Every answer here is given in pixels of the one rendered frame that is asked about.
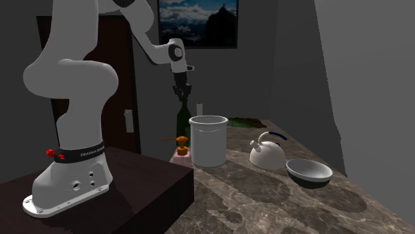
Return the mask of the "dark robot stand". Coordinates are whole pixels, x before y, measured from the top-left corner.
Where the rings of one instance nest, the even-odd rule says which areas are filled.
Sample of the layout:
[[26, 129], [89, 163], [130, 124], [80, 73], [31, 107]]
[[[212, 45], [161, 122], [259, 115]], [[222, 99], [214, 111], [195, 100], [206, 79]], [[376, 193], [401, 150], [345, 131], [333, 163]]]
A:
[[0, 184], [0, 234], [164, 234], [194, 202], [194, 171], [163, 160], [106, 149], [109, 190], [46, 219], [22, 208], [38, 172]]

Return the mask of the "pink soap dispenser orange pump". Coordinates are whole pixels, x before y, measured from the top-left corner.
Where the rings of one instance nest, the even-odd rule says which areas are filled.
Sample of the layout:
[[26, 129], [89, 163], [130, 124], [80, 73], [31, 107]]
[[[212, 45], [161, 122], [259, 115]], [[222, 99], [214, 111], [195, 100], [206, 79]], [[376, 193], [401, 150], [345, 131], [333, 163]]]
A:
[[171, 163], [193, 168], [191, 150], [186, 146], [189, 140], [188, 137], [178, 136], [173, 138], [163, 138], [163, 140], [175, 140], [178, 144], [174, 155], [170, 159]]

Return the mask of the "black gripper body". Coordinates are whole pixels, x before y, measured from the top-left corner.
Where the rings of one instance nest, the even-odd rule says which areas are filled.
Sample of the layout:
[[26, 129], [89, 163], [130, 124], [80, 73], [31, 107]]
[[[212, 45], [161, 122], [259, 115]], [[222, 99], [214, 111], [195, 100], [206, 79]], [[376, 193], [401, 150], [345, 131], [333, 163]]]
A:
[[174, 88], [176, 89], [186, 89], [188, 84], [187, 84], [187, 72], [174, 72], [174, 81], [175, 81], [175, 85]]

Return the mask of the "dark brown door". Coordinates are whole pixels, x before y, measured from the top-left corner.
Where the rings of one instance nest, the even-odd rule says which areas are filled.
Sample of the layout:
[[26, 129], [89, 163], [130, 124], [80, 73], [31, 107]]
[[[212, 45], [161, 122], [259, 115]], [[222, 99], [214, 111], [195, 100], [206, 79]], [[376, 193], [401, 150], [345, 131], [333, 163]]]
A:
[[42, 53], [23, 73], [37, 96], [67, 100], [55, 119], [60, 148], [91, 150], [103, 143], [140, 152], [132, 32], [122, 16], [37, 18]]

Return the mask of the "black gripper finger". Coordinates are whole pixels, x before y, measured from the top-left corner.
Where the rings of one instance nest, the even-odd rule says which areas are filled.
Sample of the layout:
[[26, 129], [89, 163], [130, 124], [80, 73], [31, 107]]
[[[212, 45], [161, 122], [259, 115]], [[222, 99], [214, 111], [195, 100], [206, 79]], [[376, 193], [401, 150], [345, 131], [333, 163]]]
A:
[[187, 101], [188, 100], [188, 96], [190, 95], [191, 91], [192, 91], [192, 86], [191, 84], [186, 84], [185, 86], [176, 86], [173, 85], [173, 90], [175, 95], [178, 96], [179, 101]]

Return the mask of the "dark green glass bottle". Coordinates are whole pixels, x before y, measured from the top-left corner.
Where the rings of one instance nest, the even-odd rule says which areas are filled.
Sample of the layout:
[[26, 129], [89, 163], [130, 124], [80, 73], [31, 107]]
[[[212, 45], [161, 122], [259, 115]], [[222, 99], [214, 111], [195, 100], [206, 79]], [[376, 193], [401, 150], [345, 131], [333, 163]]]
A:
[[188, 140], [185, 143], [185, 146], [190, 145], [190, 123], [189, 119], [192, 117], [190, 111], [188, 110], [187, 100], [181, 101], [182, 105], [177, 115], [176, 122], [176, 136], [185, 136]]

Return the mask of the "green mat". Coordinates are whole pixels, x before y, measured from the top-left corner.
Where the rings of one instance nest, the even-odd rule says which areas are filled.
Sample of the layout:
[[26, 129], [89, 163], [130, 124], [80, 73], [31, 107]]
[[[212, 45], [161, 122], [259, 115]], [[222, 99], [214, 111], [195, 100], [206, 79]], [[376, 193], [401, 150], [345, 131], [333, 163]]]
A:
[[266, 125], [262, 124], [260, 120], [255, 118], [229, 118], [227, 125], [239, 128], [266, 128]]

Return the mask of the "white and black bowl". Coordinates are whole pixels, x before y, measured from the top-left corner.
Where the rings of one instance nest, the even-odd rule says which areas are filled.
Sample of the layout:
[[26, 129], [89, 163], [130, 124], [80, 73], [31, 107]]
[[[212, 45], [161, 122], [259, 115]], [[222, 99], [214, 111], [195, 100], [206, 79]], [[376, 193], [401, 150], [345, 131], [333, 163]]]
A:
[[307, 189], [325, 187], [333, 176], [330, 167], [314, 160], [292, 159], [287, 161], [286, 167], [288, 176]]

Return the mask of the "white cylindrical container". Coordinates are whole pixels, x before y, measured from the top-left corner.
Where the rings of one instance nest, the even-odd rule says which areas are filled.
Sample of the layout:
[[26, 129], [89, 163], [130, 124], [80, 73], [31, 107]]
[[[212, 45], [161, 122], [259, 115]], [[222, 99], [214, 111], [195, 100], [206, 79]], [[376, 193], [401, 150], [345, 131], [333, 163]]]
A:
[[198, 167], [214, 168], [226, 161], [228, 119], [223, 116], [194, 116], [191, 126], [192, 163]]

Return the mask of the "mountain wall picture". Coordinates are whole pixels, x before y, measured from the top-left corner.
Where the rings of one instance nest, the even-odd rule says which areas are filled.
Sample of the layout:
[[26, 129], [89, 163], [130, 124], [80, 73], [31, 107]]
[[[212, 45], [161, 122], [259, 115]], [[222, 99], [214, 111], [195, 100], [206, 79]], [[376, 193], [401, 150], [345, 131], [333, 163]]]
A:
[[239, 0], [158, 0], [162, 44], [177, 38], [187, 49], [236, 49]]

